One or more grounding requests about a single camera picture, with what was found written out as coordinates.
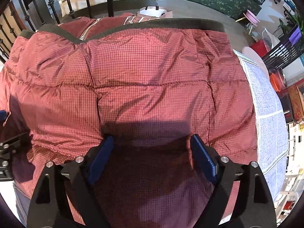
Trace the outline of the maroon zip-up jacket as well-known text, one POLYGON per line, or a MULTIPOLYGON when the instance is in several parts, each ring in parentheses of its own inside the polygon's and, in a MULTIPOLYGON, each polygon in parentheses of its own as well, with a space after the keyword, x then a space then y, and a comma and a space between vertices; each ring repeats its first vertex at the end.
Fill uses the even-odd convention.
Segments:
POLYGON ((1 70, 1 139, 30 143, 13 157, 26 219, 48 161, 114 149, 96 199, 113 227, 192 227, 212 193, 193 168, 190 137, 233 162, 257 159, 247 77, 223 25, 203 19, 80 17, 16 38, 1 70))

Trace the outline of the blue plaid bed sheet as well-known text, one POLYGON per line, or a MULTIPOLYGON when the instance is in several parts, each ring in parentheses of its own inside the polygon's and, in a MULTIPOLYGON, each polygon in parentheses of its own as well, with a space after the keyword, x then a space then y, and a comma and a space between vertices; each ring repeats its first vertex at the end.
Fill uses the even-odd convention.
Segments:
POLYGON ((234 51, 249 82, 257 128, 257 162, 273 200, 282 188, 289 148, 287 125, 280 99, 262 69, 234 51))

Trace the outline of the pink round stool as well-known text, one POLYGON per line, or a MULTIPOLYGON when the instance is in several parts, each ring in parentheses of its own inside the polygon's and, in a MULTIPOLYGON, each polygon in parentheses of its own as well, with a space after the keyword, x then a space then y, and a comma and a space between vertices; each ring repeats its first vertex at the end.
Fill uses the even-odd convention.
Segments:
POLYGON ((257 24, 260 22, 257 17, 250 11, 247 10, 245 13, 243 13, 243 17, 240 19, 235 20, 235 22, 240 22, 242 20, 248 20, 249 21, 249 31, 248 35, 251 34, 254 27, 257 27, 257 24))

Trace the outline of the white shopping bag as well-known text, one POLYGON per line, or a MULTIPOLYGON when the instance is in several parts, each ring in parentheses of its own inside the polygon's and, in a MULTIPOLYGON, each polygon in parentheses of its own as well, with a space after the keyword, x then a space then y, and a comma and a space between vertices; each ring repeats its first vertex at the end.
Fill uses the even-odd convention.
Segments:
POLYGON ((172 18, 173 12, 160 6, 146 6, 137 12, 137 16, 146 17, 148 19, 164 19, 172 18))

